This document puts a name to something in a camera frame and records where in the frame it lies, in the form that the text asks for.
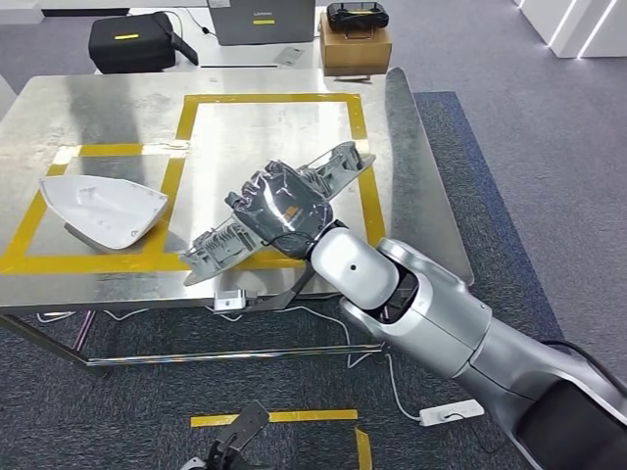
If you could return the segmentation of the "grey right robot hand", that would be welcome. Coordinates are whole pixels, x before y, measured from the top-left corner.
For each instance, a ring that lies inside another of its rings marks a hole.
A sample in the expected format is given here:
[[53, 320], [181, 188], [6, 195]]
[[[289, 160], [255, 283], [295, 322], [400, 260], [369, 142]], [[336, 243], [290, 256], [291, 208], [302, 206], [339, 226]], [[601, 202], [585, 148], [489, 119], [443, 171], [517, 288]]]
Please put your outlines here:
[[225, 198], [236, 217], [290, 259], [306, 259], [333, 222], [331, 204], [294, 168], [270, 161]]

